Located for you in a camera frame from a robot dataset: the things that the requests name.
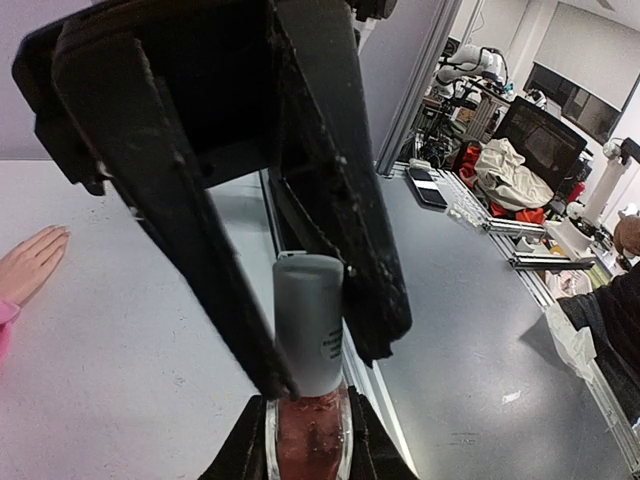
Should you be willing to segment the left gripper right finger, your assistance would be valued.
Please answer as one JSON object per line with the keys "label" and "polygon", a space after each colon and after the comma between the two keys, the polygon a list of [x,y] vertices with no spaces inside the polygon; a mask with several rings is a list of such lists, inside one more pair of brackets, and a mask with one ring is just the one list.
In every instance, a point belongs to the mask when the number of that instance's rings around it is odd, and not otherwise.
{"label": "left gripper right finger", "polygon": [[352,480],[417,480],[367,397],[348,388],[353,424]]}

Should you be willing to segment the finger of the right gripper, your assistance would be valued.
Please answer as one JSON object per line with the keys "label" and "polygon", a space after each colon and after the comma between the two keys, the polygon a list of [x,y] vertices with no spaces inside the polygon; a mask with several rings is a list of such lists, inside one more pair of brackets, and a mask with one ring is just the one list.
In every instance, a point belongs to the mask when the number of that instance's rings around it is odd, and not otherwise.
{"label": "finger of the right gripper", "polygon": [[349,4],[273,2],[272,48],[283,96],[278,196],[305,248],[344,264],[344,318],[371,365],[391,356],[412,318],[374,171]]}
{"label": "finger of the right gripper", "polygon": [[72,123],[139,224],[180,272],[240,367],[267,399],[297,386],[204,188],[169,88],[132,32],[64,23],[52,83]]}

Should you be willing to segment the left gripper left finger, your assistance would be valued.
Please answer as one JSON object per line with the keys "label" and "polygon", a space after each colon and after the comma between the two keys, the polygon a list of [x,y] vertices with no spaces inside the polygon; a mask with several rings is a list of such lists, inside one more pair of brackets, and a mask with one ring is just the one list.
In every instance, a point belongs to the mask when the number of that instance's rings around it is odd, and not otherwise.
{"label": "left gripper left finger", "polygon": [[265,401],[254,395],[199,480],[267,479],[264,437]]}

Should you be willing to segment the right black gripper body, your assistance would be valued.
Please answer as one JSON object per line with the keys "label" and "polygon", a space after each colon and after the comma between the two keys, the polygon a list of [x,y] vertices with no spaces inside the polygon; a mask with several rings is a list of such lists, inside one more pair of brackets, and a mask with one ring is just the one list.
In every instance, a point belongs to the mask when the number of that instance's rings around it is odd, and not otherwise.
{"label": "right black gripper body", "polygon": [[264,1],[108,1],[24,37],[13,79],[35,135],[94,195],[189,163],[213,186],[257,169],[277,123]]}

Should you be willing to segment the nail polish bottle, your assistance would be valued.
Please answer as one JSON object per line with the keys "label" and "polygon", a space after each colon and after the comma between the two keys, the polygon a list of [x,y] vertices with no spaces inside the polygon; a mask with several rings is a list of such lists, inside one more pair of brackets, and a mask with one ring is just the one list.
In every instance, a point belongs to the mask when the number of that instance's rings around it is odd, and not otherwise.
{"label": "nail polish bottle", "polygon": [[353,420],[344,384],[320,397],[266,403],[269,479],[347,479],[352,455]]}

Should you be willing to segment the white nail polish cap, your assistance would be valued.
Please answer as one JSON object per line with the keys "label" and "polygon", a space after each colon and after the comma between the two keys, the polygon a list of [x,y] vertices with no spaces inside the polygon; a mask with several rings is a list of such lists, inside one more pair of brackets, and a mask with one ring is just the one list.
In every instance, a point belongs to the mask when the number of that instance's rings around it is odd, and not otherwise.
{"label": "white nail polish cap", "polygon": [[324,255],[282,257],[273,266],[275,343],[301,397],[342,381],[344,267]]}

